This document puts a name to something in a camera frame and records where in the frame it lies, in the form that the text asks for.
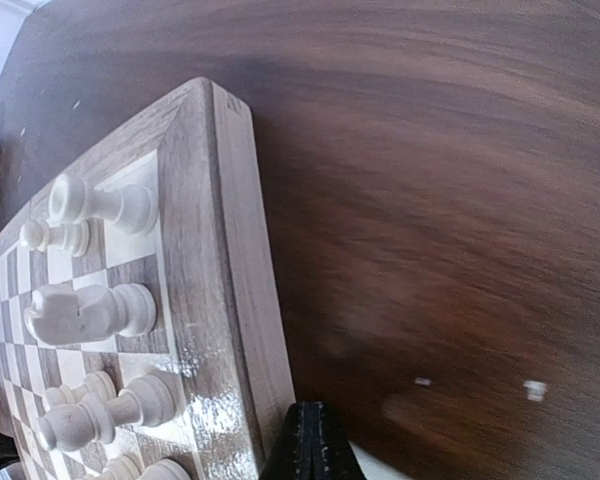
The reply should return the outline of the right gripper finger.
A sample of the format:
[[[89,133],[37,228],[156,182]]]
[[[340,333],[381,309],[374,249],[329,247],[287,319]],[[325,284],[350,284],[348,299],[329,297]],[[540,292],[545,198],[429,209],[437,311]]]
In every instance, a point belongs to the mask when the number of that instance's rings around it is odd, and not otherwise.
[[[365,475],[336,412],[315,401],[289,407],[262,479],[364,480]]]

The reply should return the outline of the wooden chess board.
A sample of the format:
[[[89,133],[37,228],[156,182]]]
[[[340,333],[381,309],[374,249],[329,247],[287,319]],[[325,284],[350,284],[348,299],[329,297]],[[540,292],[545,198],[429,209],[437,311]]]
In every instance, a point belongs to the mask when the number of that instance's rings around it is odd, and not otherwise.
[[[249,107],[190,80],[0,232],[0,377],[29,479],[255,479],[294,389]]]

